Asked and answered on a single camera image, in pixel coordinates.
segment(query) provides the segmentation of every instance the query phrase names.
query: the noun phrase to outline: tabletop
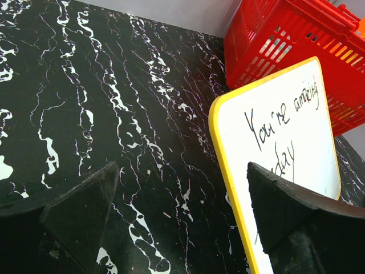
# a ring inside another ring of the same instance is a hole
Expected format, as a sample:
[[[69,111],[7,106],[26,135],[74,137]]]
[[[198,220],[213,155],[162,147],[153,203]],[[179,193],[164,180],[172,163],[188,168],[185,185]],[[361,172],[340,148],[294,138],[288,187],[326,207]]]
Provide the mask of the tabletop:
[[[116,161],[97,273],[249,272],[208,129],[223,40],[76,1],[0,8],[0,203]],[[335,142],[340,200],[362,206],[364,162]]]

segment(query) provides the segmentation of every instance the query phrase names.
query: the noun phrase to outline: yellow border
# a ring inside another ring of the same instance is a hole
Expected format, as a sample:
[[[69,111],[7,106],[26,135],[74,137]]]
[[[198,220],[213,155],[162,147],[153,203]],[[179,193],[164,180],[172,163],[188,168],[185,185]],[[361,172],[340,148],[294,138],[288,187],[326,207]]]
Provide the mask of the yellow border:
[[[237,220],[237,226],[238,226],[238,230],[240,232],[241,235],[241,239],[242,239],[242,243],[244,244],[244,249],[246,252],[246,256],[247,256],[247,260],[248,260],[248,264],[249,267],[251,269],[252,274],[259,274],[258,272],[258,267],[257,267],[257,262],[256,259],[254,257],[254,253],[253,253],[253,249],[252,246],[250,244],[250,240],[249,240],[249,235],[248,235],[248,231],[247,231],[247,227],[246,227],[246,223],[245,223],[245,219],[242,215],[242,209],[240,204],[238,203],[238,197],[237,197],[237,192],[236,192],[236,188],[234,187],[234,183],[233,183],[233,178],[229,169],[229,165],[228,165],[228,161],[227,161],[227,157],[225,155],[224,149],[223,149],[223,143],[222,143],[222,139],[218,130],[218,112],[220,110],[220,107],[222,106],[222,104],[230,99],[232,99],[235,96],[238,96],[246,91],[249,91],[261,84],[264,84],[276,77],[279,77],[291,70],[297,69],[313,60],[316,60],[318,62],[319,65],[319,70],[321,72],[321,77],[322,77],[322,84],[323,84],[323,90],[325,92],[325,98],[326,98],[326,90],[324,87],[324,81],[323,81],[323,75],[322,75],[322,68],[321,68],[321,64],[319,63],[319,59],[317,57],[312,57],[308,60],[305,60],[301,63],[298,63],[296,65],[293,65],[291,67],[288,67],[286,69],[283,69],[279,72],[273,73],[265,78],[262,78],[256,82],[253,82],[251,84],[248,84],[247,86],[243,86],[241,88],[238,88],[234,91],[231,91],[225,95],[222,95],[220,97],[218,97],[212,104],[212,106],[210,107],[209,110],[209,131],[210,131],[210,135],[212,136],[212,140],[213,140],[213,145],[214,145],[214,149],[216,150],[216,154],[218,157],[218,162],[221,168],[221,172],[223,175],[223,179],[227,188],[227,192],[232,204],[232,209],[233,209],[233,213],[234,213],[234,217]],[[332,126],[331,126],[331,120],[330,120],[330,113],[329,113],[329,107],[328,104],[326,102],[326,107],[327,107],[327,114],[328,114],[328,123],[330,125],[331,128],[331,133],[332,133]],[[334,138],[333,138],[333,133],[332,133],[332,143],[333,143],[333,149],[334,151],[336,151],[335,148],[335,142],[334,142]],[[339,169],[338,169],[338,162],[337,162],[337,157],[335,157],[336,160],[336,165],[337,165],[337,173],[338,173],[338,177],[340,178],[340,173],[339,173]],[[340,193],[341,193],[341,179],[339,179],[339,192],[338,192],[338,197],[337,200],[340,197]]]

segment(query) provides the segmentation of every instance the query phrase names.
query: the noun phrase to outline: white board surface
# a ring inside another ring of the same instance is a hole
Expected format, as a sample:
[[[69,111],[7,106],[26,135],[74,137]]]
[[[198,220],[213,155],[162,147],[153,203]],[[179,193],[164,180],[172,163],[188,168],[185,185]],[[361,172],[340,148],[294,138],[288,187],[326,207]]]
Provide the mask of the white board surface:
[[[243,217],[237,220],[240,214],[235,212],[236,221],[245,227],[258,273],[271,274],[271,263],[262,251],[252,211],[246,178],[248,163],[256,162],[332,199],[338,199],[340,194],[319,61],[313,58],[217,101],[220,103],[213,104],[215,109],[209,114],[210,130],[227,188],[236,193],[230,197],[233,208],[241,211]],[[250,251],[247,244],[246,253]]]

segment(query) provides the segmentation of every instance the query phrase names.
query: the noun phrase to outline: red basket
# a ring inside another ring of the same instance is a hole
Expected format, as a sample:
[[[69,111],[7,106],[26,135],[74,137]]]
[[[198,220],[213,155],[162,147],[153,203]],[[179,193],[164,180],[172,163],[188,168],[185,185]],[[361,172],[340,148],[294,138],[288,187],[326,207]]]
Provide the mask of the red basket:
[[[243,0],[224,38],[226,81],[244,86],[317,56],[334,136],[365,123],[360,19],[325,0]]]

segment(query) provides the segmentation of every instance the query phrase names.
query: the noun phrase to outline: basket handle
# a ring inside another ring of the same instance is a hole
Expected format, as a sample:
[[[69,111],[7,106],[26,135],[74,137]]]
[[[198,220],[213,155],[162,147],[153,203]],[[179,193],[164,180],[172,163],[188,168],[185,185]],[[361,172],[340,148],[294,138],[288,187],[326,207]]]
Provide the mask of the basket handle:
[[[295,3],[297,0],[287,0],[289,2]],[[337,8],[326,0],[305,0],[307,3],[311,4],[318,10],[322,10],[325,14],[332,17],[334,20],[345,25],[352,31],[356,31],[359,28],[359,22],[357,17],[346,9],[345,5],[341,5],[341,8]]]

